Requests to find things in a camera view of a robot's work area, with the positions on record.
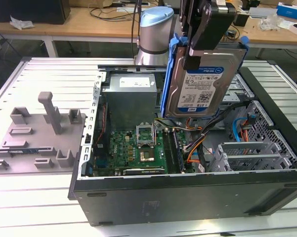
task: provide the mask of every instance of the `workbench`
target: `workbench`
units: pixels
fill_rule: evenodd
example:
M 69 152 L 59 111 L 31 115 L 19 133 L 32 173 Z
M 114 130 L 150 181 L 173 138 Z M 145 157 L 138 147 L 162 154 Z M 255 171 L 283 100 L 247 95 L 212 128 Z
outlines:
M 104 9 L 110 12 L 116 8 Z M 110 12 L 101 14 L 101 17 L 115 17 L 127 14 L 126 12 Z M 87 7 L 72 7 L 71 13 L 63 25 L 35 24 L 35 27 L 18 30 L 10 23 L 0 23 L 0 33 L 6 39 L 42 40 L 50 57 L 58 57 L 55 41 L 84 41 L 84 42 L 131 42 L 131 16 L 128 21 L 112 22 L 103 21 L 90 15 Z
M 232 2 L 236 8 L 241 5 L 240 0 Z M 103 11 L 110 12 L 115 8 L 106 8 Z M 102 17 L 115 17 L 125 15 L 126 12 L 110 12 L 102 14 Z M 58 57 L 55 41 L 87 41 L 87 42 L 131 42 L 131 17 L 129 21 L 108 22 L 92 17 L 86 7 L 72 7 L 69 18 L 63 25 L 34 24 L 31 29 L 18 30 L 9 23 L 0 23 L 0 33 L 6 39 L 22 40 L 43 40 L 45 42 L 48 55 Z M 249 47 L 254 48 L 285 48 L 297 49 L 297 35 L 289 30 L 261 31 L 257 24 L 260 19 L 249 18 L 245 27 L 237 27 L 242 36 L 250 39 Z M 137 32 L 137 23 L 134 25 L 134 32 Z
M 53 93 L 53 103 L 60 113 L 67 113 L 69 108 L 80 108 L 82 113 L 88 114 L 93 77 L 99 64 L 132 65 L 133 61 L 32 58 L 20 62 L 0 90 L 0 141 L 11 123 L 9 115 L 14 107 L 26 106 L 31 114 L 44 113 L 41 103 L 37 101 L 42 90 Z M 245 61 L 243 66 L 253 72 L 270 96 L 277 100 L 283 113 L 291 116 L 290 121 L 297 125 L 295 83 L 278 66 L 266 61 Z M 70 181 L 71 173 L 1 175 L 0 236 L 196 237 L 232 233 L 238 237 L 297 237 L 297 199 L 271 216 L 94 228 L 87 222 L 78 202 L 67 199 Z

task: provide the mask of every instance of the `blue cable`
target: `blue cable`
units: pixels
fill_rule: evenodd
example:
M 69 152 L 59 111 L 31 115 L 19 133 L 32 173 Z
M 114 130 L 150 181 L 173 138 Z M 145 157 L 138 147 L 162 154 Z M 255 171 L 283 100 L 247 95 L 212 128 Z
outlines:
M 234 136 L 235 136 L 237 142 L 240 142 L 241 139 L 239 139 L 239 136 L 238 136 L 236 123 L 237 123 L 238 120 L 242 120 L 242 119 L 247 119 L 247 118 L 246 117 L 244 117 L 244 118 L 237 118 L 237 119 L 235 119 L 233 121 L 233 133 L 234 133 Z

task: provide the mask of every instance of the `motherboard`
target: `motherboard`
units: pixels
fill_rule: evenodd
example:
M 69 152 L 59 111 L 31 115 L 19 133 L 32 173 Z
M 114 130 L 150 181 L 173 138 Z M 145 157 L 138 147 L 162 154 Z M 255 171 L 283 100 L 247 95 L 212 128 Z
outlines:
M 153 143 L 138 142 L 150 140 Z M 105 159 L 95 159 L 93 174 L 120 176 L 181 172 L 186 143 L 183 131 L 112 131 L 109 153 Z

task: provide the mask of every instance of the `floor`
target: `floor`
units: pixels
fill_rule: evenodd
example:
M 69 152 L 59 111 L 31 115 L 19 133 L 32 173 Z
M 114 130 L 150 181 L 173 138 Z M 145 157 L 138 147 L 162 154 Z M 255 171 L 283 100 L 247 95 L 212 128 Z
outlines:
M 2 49 L 0 50 L 1 88 L 20 61 L 20 57 L 7 44 L 7 42 L 4 42 L 3 40 L 0 42 L 2 44 Z M 42 41 L 14 39 L 11 44 L 22 56 L 48 57 Z M 92 42 L 90 53 L 87 52 L 88 44 L 86 42 L 69 43 L 67 41 L 57 41 L 56 47 L 59 57 L 131 58 L 131 49 L 130 44 L 128 43 L 112 44 L 105 42 Z M 246 59 L 258 60 L 255 57 L 256 53 L 256 48 L 250 49 Z M 288 52 L 282 49 L 266 49 L 262 54 L 261 60 L 275 61 L 294 81 L 297 80 L 297 50 L 291 50 L 291 52 Z

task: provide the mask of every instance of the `hard drive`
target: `hard drive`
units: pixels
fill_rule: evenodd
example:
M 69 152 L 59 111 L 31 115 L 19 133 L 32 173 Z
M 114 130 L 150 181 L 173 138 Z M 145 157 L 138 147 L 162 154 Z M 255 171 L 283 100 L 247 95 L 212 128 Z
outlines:
M 185 47 L 179 47 L 172 73 L 164 117 L 213 116 L 234 78 L 246 49 L 205 51 L 197 70 L 184 70 Z

